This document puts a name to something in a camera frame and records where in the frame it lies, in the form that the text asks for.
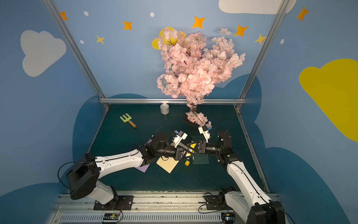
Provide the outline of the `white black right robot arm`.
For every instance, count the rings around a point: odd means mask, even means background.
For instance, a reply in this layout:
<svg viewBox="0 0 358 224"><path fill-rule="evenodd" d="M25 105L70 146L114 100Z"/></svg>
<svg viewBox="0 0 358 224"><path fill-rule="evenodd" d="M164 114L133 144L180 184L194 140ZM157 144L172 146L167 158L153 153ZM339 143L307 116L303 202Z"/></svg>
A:
<svg viewBox="0 0 358 224"><path fill-rule="evenodd" d="M220 131L217 143L200 140L195 151L199 154L215 155L219 164L233 178L242 195L235 190L223 191L225 204L246 224L286 224L284 208L279 201L273 201L255 182L243 161L232 147L232 137L227 131Z"/></svg>

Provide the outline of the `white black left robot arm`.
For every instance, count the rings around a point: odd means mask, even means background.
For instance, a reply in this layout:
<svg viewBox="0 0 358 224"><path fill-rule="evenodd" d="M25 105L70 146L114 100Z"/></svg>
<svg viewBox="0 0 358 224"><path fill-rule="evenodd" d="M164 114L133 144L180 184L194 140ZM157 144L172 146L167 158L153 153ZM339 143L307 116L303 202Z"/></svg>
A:
<svg viewBox="0 0 358 224"><path fill-rule="evenodd" d="M88 197L102 205L114 202L115 189L101 183L99 179L124 169L146 166L162 156L180 161L183 151L187 149L186 146L180 146L180 142L186 138L187 134L179 131L172 143L169 143L167 135L159 133L152 136L145 145L127 153L97 157L91 153L85 154L79 161L74 162L66 174L71 199Z"/></svg>

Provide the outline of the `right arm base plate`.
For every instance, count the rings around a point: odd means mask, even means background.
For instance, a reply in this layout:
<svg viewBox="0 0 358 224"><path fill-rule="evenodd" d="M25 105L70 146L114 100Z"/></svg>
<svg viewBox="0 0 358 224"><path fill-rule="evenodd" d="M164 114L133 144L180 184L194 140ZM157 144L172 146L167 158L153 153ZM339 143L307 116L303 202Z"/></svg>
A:
<svg viewBox="0 0 358 224"><path fill-rule="evenodd" d="M229 206L226 205L224 200L220 198L218 195L204 195L204 199L206 201L206 209L208 211L214 210L232 210Z"/></svg>

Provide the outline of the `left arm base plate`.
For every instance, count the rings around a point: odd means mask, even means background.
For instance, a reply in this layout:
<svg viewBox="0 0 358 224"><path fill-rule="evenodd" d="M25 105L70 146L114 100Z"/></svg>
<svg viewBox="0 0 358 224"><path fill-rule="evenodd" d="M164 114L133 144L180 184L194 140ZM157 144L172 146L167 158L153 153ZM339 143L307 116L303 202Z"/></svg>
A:
<svg viewBox="0 0 358 224"><path fill-rule="evenodd" d="M115 196L111 201L106 204L101 204L98 201L95 201L93 210L95 211L130 211L133 205L134 196L124 195L124 196Z"/></svg>

